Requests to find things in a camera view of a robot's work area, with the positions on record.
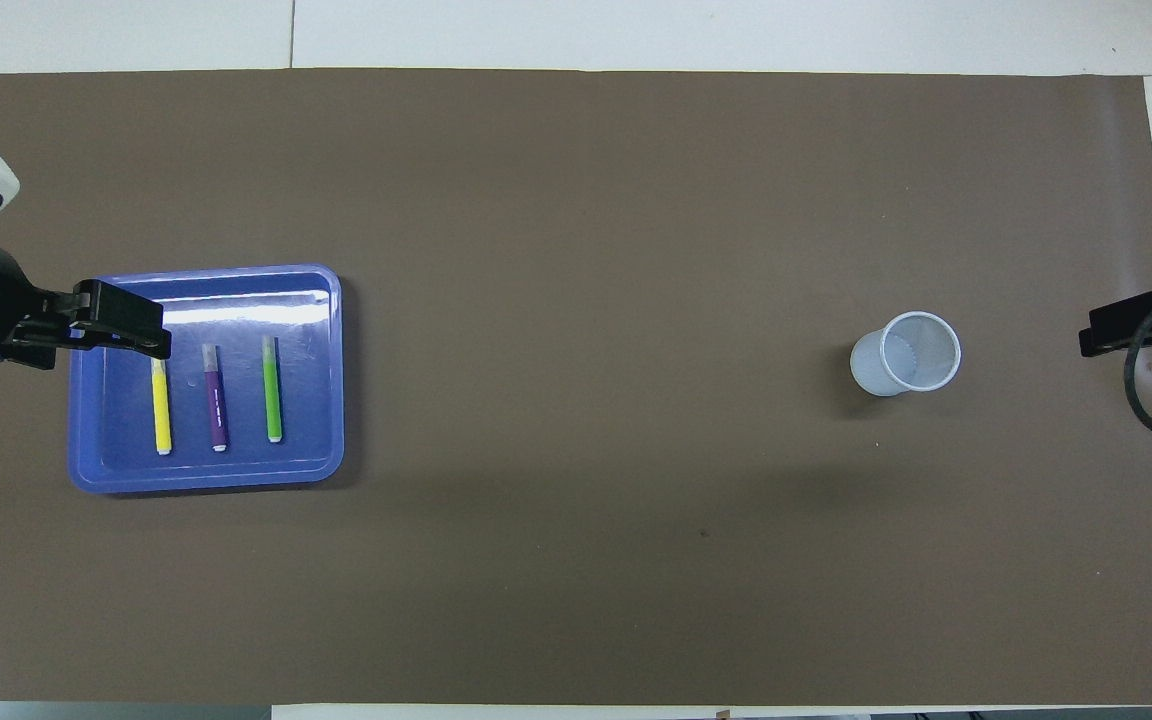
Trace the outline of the yellow marker pen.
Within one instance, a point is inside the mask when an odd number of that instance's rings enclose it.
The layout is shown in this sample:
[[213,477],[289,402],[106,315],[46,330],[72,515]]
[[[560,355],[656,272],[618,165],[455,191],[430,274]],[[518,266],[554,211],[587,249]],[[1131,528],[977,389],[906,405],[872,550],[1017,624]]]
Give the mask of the yellow marker pen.
[[165,361],[151,361],[150,379],[152,419],[154,419],[156,454],[159,456],[169,456],[173,450],[172,414]]

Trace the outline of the purple marker pen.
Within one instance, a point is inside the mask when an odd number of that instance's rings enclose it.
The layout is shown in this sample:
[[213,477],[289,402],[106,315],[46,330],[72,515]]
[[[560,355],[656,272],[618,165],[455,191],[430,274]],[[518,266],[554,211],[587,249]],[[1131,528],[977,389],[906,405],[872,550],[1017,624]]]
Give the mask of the purple marker pen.
[[204,382],[207,402],[207,429],[212,450],[228,450],[229,435],[227,415],[225,415],[223,382],[217,344],[200,346],[202,364],[204,364]]

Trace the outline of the green marker pen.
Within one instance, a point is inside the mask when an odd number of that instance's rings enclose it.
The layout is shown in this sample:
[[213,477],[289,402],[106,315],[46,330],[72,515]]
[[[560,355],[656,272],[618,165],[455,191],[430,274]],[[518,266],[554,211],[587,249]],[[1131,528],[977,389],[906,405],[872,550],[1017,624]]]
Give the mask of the green marker pen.
[[283,442],[282,382],[280,382],[278,342],[273,334],[262,336],[262,396],[264,396],[266,437],[271,445]]

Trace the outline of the blue plastic tray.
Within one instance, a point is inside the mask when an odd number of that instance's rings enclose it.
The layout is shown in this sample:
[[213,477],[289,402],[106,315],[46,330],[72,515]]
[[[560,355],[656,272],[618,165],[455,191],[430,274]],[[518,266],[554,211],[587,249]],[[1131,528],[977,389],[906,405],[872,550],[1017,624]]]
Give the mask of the blue plastic tray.
[[[319,264],[113,275],[165,309],[173,450],[156,454],[151,359],[114,348],[70,357],[68,467],[92,495],[291,486],[346,450],[342,291]],[[278,342],[285,439],[266,437],[262,336]],[[212,450],[200,346],[217,344],[228,450]]]

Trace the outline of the translucent plastic cup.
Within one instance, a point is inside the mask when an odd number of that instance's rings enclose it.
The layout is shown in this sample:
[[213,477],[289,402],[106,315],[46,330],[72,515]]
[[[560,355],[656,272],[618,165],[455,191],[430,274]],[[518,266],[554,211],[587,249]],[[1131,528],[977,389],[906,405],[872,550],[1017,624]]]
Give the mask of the translucent plastic cup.
[[876,397],[941,389],[957,374],[963,346],[941,316],[909,311],[859,338],[850,353],[850,372],[861,389]]

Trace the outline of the brown table mat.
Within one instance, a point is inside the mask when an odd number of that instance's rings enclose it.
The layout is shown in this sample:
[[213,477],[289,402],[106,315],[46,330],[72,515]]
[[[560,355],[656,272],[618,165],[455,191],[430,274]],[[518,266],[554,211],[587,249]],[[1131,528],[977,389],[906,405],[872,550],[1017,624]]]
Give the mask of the brown table mat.
[[[96,497],[0,364],[0,700],[1152,705],[1126,77],[0,76],[35,282],[320,263],[346,455]],[[927,393],[850,372],[952,325]]]

